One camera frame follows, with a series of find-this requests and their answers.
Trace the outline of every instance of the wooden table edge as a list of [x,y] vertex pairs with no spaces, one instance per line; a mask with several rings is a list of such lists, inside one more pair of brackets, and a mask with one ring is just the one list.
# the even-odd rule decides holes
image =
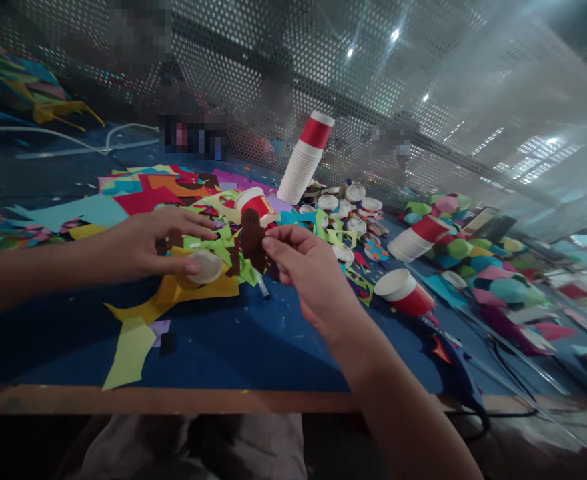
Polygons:
[[[443,410],[457,409],[446,396]],[[549,409],[587,407],[583,397],[537,397]],[[523,413],[530,410],[521,400],[505,395],[483,396],[488,411]],[[68,385],[0,384],[0,415],[104,415],[193,413],[349,413],[358,411],[351,393],[170,389],[123,387],[102,391],[101,387]]]

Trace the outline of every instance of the table surface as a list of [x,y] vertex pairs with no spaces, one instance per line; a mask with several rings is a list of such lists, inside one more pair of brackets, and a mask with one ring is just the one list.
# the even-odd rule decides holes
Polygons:
[[[83,138],[103,145],[106,131]],[[138,141],[127,133],[119,142]],[[44,151],[68,149],[55,140]],[[180,164],[210,173],[219,168],[269,184],[276,175],[241,161],[219,162],[161,153],[157,145],[118,151],[116,159],[97,153],[17,160],[16,151],[0,149],[0,213],[11,216],[5,206],[26,208],[53,205],[53,197],[71,201],[95,190],[96,177],[126,167]],[[389,215],[382,223],[393,239],[403,227]],[[391,268],[401,267],[395,259]],[[412,263],[422,275],[436,273],[433,266]],[[370,279],[384,273],[374,267]],[[101,392],[107,376],[120,322],[103,305],[130,307],[149,299],[160,278],[126,285],[83,289],[50,295],[0,316],[0,413],[189,413],[246,411],[350,411],[355,409],[347,385],[317,332],[300,314],[296,292],[265,276],[271,299],[258,288],[240,286],[240,296],[206,299],[176,305],[161,319],[171,319],[177,335],[177,351],[160,357],[152,349],[143,379],[132,387]],[[392,313],[390,306],[374,297],[367,309],[399,355],[424,387],[446,399],[437,360],[412,329],[412,320]],[[438,301],[434,311],[441,326],[459,338],[466,349],[504,377],[507,372],[494,358],[486,334]],[[563,324],[574,326],[567,319]],[[587,366],[575,356],[571,345],[587,346],[583,331],[554,342],[558,357],[587,385]],[[521,360],[505,352],[533,393],[564,401],[551,385]],[[551,359],[534,359],[556,378],[579,402],[585,396],[579,386]],[[472,368],[490,409],[517,409],[508,390]]]

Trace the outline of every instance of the metal mesh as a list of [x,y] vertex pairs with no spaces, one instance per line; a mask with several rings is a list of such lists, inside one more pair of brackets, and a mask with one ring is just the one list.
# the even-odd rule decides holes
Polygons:
[[[317,109],[336,119],[320,181],[391,207],[458,191],[554,240],[587,226],[587,64],[540,4],[173,0],[171,61],[140,63],[110,56],[106,1],[20,0],[0,42],[106,119],[226,116],[229,152],[278,172]],[[405,145],[381,153],[377,129]]]

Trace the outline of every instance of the blue tablecloth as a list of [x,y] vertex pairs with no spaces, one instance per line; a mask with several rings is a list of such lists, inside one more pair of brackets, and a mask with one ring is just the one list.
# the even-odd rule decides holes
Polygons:
[[[94,145],[103,145],[104,137],[105,132],[101,131],[85,139]],[[136,139],[139,138],[127,134],[119,141],[126,143]],[[64,141],[56,141],[48,148],[58,150],[69,146]],[[157,145],[119,151],[117,161],[97,153],[18,161],[14,153],[0,151],[0,213],[5,215],[9,212],[1,207],[14,203],[27,208],[44,207],[53,204],[52,197],[69,201],[74,195],[95,193],[86,184],[96,185],[96,176],[108,174],[112,168],[121,168],[119,162],[127,167],[178,163],[206,173],[220,168],[266,183],[281,178],[253,165],[251,171],[247,171],[244,169],[247,164],[241,161],[202,161],[189,159],[187,155],[161,153]],[[402,226],[388,215],[382,223],[391,231],[389,239],[402,230]],[[394,267],[402,266],[395,260],[391,263]],[[412,266],[423,275],[436,272],[420,261]],[[372,274],[378,271],[380,269],[375,268]],[[102,385],[113,361],[121,327],[103,302],[117,307],[138,305],[155,293],[159,280],[152,278],[127,285],[51,295],[0,316],[0,382]],[[145,362],[143,379],[135,385],[346,391],[347,385],[326,344],[301,316],[294,289],[269,276],[265,282],[272,295],[268,301],[263,299],[258,288],[245,283],[240,286],[239,297],[190,301],[175,306],[162,318],[171,319],[171,331],[177,335],[177,351],[160,357],[159,349],[152,349]],[[425,388],[432,393],[443,393],[436,367],[440,360],[429,353],[431,343],[424,343],[414,334],[412,320],[392,313],[390,306],[377,297],[368,311]],[[490,351],[482,330],[470,326],[440,303],[435,315],[441,326],[460,338],[471,354],[507,377]],[[558,356],[587,384],[587,366],[570,348],[571,344],[587,346],[587,334],[579,331],[554,344],[559,350]],[[557,395],[551,385],[519,359],[509,353],[504,356],[533,392]],[[567,390],[584,395],[553,360],[535,359],[535,362]],[[510,395],[482,372],[473,368],[472,371],[485,394]]]

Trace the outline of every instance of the left hand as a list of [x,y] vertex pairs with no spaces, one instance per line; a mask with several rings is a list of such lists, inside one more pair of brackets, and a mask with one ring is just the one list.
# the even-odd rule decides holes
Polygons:
[[203,227],[215,223],[179,207],[163,207],[139,213],[109,230],[70,244],[75,271],[83,284],[120,283],[152,275],[193,275],[199,265],[189,257],[163,257],[155,244],[169,236],[192,235],[216,240],[217,234]]

